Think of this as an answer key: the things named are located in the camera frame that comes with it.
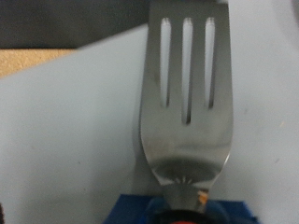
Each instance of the metal spatula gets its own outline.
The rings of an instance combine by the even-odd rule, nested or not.
[[[203,210],[233,133],[226,4],[151,3],[140,122],[149,166],[171,207]]]

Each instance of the white surface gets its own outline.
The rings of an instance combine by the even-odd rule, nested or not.
[[[211,195],[245,200],[265,224],[299,220],[293,4],[230,1],[235,134]],[[100,223],[119,192],[159,191],[137,141],[146,34],[140,27],[0,80],[8,224]]]

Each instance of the spatula slot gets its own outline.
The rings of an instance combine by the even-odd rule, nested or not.
[[[205,39],[205,104],[208,108],[213,107],[214,103],[214,51],[215,51],[215,20],[206,20],[206,39]]]
[[[192,57],[193,23],[191,18],[183,22],[182,43],[182,122],[191,121],[191,57]]]
[[[161,22],[161,46],[160,46],[160,89],[161,105],[167,107],[169,103],[169,50],[171,39],[171,23],[168,18]]]

